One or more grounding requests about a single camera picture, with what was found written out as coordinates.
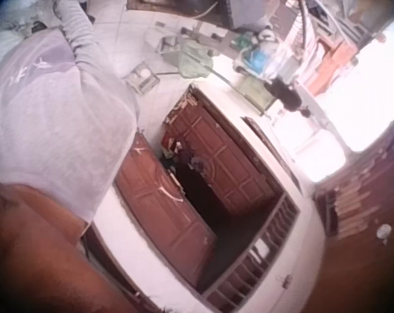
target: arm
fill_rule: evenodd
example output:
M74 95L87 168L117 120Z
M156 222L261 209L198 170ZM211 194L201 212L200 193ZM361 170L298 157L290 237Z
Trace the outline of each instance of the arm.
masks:
M94 100L97 86L102 93L120 98L137 118L138 107L132 89L114 72L107 54L97 42L94 29L77 0L54 0L63 34L74 52L80 70L83 93Z
M97 42L94 29L77 0L54 0L55 14L80 70L113 74L106 52Z
M0 286L8 303L23 304L28 312L136 312L53 226L3 185Z

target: wooden wall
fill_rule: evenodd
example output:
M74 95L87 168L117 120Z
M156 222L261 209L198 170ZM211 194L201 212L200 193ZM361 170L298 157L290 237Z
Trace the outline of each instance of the wooden wall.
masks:
M318 193L334 193L338 225L303 313L394 312L394 122ZM386 245L382 224L392 227Z

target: clutter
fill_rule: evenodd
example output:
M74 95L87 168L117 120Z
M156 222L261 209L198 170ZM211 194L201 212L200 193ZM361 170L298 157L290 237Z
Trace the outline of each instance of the clutter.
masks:
M154 88L154 86L158 85L160 79L152 72L145 62L142 62L126 76L125 81L131 85L137 93L144 95Z

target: open door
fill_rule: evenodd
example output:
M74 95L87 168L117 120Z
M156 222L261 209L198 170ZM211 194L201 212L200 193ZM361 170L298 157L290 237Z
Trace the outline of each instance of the open door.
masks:
M215 234L180 193L143 135L136 134L115 182L153 244L195 286Z

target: door panel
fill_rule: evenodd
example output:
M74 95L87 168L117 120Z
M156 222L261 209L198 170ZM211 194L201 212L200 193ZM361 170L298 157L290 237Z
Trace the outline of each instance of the door panel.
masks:
M167 131L187 141L204 165L205 180L231 215L248 213L274 196L265 177L201 104L187 104L175 114Z
M136 135L115 181L150 240L195 286L216 237L180 193L141 134Z

